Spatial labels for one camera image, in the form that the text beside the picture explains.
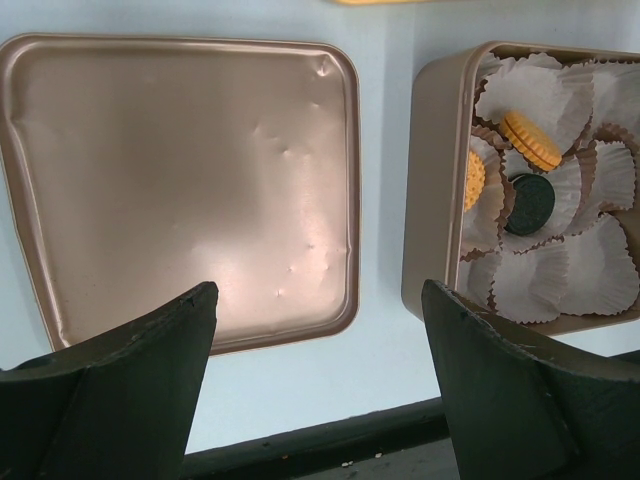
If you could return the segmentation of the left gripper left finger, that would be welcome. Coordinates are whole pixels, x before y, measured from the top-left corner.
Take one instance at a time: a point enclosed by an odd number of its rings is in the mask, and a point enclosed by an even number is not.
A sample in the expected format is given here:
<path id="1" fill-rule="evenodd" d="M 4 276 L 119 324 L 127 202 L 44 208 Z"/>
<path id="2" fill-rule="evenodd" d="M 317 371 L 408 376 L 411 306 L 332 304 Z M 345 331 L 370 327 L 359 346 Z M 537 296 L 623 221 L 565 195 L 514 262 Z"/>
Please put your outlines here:
<path id="1" fill-rule="evenodd" d="M 2 371 L 2 478 L 178 478 L 218 294 L 203 282 L 142 317 Z"/>

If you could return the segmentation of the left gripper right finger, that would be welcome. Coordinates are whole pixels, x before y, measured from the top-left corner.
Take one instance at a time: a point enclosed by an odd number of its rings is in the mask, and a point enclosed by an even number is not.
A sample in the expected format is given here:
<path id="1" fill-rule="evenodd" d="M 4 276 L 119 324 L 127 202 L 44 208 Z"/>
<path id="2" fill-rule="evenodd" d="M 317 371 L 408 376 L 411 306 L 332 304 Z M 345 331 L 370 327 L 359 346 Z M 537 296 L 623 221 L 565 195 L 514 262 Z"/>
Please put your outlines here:
<path id="1" fill-rule="evenodd" d="M 638 478 L 638 352 L 569 346 L 439 281 L 421 301 L 461 478 Z"/>

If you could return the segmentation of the black sandwich cookie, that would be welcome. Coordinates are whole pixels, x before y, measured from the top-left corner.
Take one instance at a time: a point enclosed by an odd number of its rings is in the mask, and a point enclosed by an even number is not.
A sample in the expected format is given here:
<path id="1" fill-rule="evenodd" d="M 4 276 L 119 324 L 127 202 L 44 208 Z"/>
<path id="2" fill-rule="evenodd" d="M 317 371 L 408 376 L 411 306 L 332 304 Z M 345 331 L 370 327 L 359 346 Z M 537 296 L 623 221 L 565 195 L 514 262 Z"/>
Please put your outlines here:
<path id="1" fill-rule="evenodd" d="M 550 219 L 555 208 L 555 190 L 544 176 L 532 173 L 513 176 L 509 181 L 515 200 L 505 229 L 520 237 L 532 235 Z"/>

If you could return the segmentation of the tan biscuit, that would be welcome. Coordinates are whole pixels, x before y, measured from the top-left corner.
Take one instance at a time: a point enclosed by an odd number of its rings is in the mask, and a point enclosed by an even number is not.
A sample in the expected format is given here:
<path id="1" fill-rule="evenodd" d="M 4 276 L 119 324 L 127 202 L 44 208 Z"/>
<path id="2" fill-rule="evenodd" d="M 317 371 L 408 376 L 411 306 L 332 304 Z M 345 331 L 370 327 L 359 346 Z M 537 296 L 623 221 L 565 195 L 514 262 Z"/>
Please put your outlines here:
<path id="1" fill-rule="evenodd" d="M 468 154 L 464 211 L 469 211 L 479 200 L 485 186 L 486 171 L 481 157 L 474 151 Z"/>
<path id="2" fill-rule="evenodd" d="M 500 121 L 503 136 L 538 169 L 549 172 L 562 161 L 556 143 L 532 120 L 518 111 L 508 111 Z"/>

